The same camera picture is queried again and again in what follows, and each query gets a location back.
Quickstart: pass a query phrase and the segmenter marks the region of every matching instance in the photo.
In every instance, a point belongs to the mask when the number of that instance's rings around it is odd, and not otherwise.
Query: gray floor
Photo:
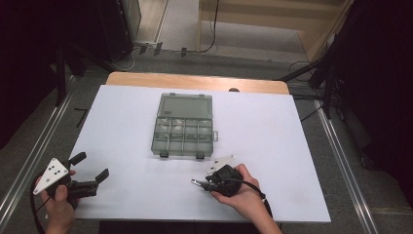
[[[132,72],[164,72],[180,74],[220,75],[239,78],[264,79],[282,77],[288,74],[289,63],[256,60],[246,58],[227,58],[207,55],[188,55],[161,52],[154,56],[149,49],[145,54],[134,54],[136,66]],[[126,58],[121,65],[131,63]],[[69,102],[56,131],[43,153],[36,172],[43,169],[52,157],[66,159],[74,146],[81,127],[77,125],[83,112],[75,108],[89,109],[92,106],[98,87],[105,83],[108,74],[96,66],[89,66],[82,78],[77,78],[72,100]],[[309,75],[299,77],[308,79]],[[292,94],[310,95],[312,91],[307,84],[291,81],[289,88]],[[37,110],[21,126],[10,143],[0,151],[0,172],[3,175],[3,186],[0,195],[4,196],[19,169],[24,163],[36,138],[40,135],[55,103],[56,94],[51,93],[39,105]],[[301,117],[316,109],[313,100],[296,100],[297,110]],[[413,233],[413,214],[400,193],[396,181],[381,171],[368,171],[359,162],[359,151],[345,123],[333,113],[333,122],[343,143],[352,169],[373,217],[381,233]],[[325,201],[329,209],[331,223],[286,223],[282,226],[284,233],[363,233],[355,206],[349,195],[346,183],[338,169],[328,138],[317,114],[303,122],[303,130],[315,162],[321,188],[325,193]],[[28,189],[22,194],[4,233],[34,233],[35,227],[29,212]],[[98,222],[77,220],[73,233],[97,233]]]
[[[163,43],[163,49],[180,51],[185,47],[189,51],[197,50],[198,10],[198,1],[169,0],[157,41]],[[211,21],[214,16],[215,12],[211,12]],[[211,21],[202,23],[201,50],[207,49],[212,42]],[[215,35],[214,46],[207,54],[281,62],[307,60],[295,30],[219,22],[216,24]]]

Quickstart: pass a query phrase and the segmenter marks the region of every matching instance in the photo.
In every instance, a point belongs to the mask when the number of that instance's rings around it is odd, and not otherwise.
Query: plastic storage box
[[[161,157],[210,157],[213,151],[212,96],[162,94],[152,140]]]

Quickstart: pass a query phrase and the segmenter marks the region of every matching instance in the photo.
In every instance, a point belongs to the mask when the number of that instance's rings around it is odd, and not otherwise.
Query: hand
[[[70,175],[75,175],[75,171],[70,171]],[[59,185],[56,189],[55,198],[50,198],[47,191],[42,191],[40,196],[45,204],[48,214],[49,224],[47,234],[69,233],[75,222],[75,213],[72,206],[66,201],[68,192],[65,185]]]
[[[249,173],[244,164],[237,169],[244,181],[250,182],[259,188],[258,180]],[[242,184],[238,193],[232,197],[225,197],[218,192],[210,192],[218,202],[233,207],[240,215],[252,221],[260,233],[281,233],[279,227],[270,217],[258,192],[246,184]]]
[[[235,169],[240,172],[244,181],[250,182],[259,188],[258,180],[252,177],[244,164],[238,165]],[[214,191],[210,194],[218,200],[218,202],[233,207],[240,215],[248,220],[252,220],[257,213],[261,213],[262,210],[267,212],[258,192],[246,184],[242,184],[238,193],[232,197],[225,197]]]

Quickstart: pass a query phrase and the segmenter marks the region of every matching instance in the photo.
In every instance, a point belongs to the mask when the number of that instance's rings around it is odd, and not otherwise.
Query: white paper sheet
[[[292,96],[101,86],[73,149],[88,158],[74,179],[108,168],[97,196],[81,200],[77,218],[244,221],[191,178],[204,180],[211,159],[160,159],[151,152],[162,93],[212,96],[219,141],[213,157],[234,154],[267,195],[280,222],[328,222],[330,217]]]

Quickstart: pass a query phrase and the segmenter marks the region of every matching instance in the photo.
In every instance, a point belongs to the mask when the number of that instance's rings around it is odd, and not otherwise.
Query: wooden board
[[[217,21],[287,28],[299,31],[309,61],[315,61],[325,43],[340,28],[353,0],[220,0]],[[200,0],[198,39],[201,21],[214,20],[216,0]]]
[[[106,85],[214,91],[229,91],[236,88],[242,93],[289,94],[288,87],[282,81],[161,73],[113,72],[109,75]]]

